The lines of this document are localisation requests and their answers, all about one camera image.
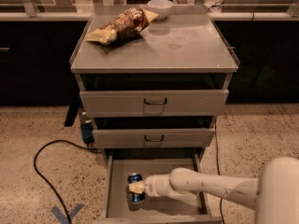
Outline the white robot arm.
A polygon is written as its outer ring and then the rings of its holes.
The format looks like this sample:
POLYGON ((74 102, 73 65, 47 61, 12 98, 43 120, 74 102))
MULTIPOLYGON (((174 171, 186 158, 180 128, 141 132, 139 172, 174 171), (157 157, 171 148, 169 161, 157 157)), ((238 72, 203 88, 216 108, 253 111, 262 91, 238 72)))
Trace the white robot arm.
POLYGON ((133 194, 190 201, 205 192, 255 211, 254 224, 299 224, 299 160, 279 157, 257 178, 207 175, 176 168, 129 185, 133 194))

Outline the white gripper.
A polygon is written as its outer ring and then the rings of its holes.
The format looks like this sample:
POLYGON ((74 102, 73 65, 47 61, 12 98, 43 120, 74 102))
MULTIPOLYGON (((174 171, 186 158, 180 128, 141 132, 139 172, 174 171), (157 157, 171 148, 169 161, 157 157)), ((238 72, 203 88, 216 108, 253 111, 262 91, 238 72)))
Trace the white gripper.
POLYGON ((168 196, 172 187, 169 182, 169 175, 151 175, 143 181, 129 184, 129 190, 136 194, 146 194, 150 197, 168 196))

